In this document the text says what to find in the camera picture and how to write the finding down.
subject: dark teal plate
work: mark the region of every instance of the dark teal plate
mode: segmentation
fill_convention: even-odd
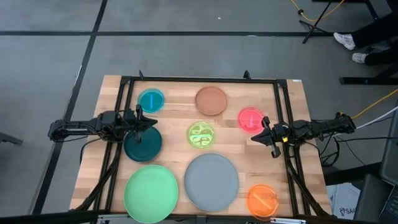
[[[137,162],[153,160],[162,148],[162,136],[160,132],[150,127],[141,134],[141,143],[137,143],[132,133],[124,138],[124,152]]]

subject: orange bowl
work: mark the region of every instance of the orange bowl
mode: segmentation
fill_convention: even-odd
[[[246,195],[246,205],[255,218],[266,221],[276,215],[279,201],[270,186],[257,184]]]

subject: mint green plate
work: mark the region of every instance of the mint green plate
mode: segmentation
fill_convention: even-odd
[[[149,165],[137,170],[124,188],[124,206],[141,223],[157,223],[173,211],[178,184],[167,168]]]

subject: yellow cable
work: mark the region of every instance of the yellow cable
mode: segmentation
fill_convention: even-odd
[[[299,10],[301,10],[300,8],[299,8],[299,6],[296,4],[296,2],[294,2],[294,0],[290,0],[293,4],[294,4],[294,6],[296,7],[296,9],[299,11]],[[330,12],[328,12],[326,15],[324,15],[322,18],[325,18],[325,17],[328,17],[332,12],[334,12],[338,7],[340,7],[340,5],[344,2],[345,0],[341,0],[341,2],[336,6],[336,7],[334,7]],[[305,16],[304,15],[304,13],[302,12],[301,13],[301,16],[303,16],[304,17],[304,19],[306,19],[306,20],[308,20],[308,21],[310,21],[310,22],[316,22],[318,19],[309,19],[307,16]]]
[[[355,115],[352,117],[352,119],[355,119],[359,116],[361,116],[363,113],[367,112],[368,109],[372,108],[374,105],[380,103],[381,101],[387,99],[388,97],[392,96],[393,94],[395,94],[396,92],[398,92],[398,89],[392,91],[390,94],[388,94],[387,96],[381,98],[380,100],[377,100],[376,102],[374,102],[372,105],[368,106],[365,110],[362,110],[359,114]]]

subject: gray plate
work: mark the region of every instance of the gray plate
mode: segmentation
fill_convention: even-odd
[[[203,154],[189,164],[184,176],[185,191],[196,207],[207,212],[227,208],[239,189],[234,165],[224,156]]]

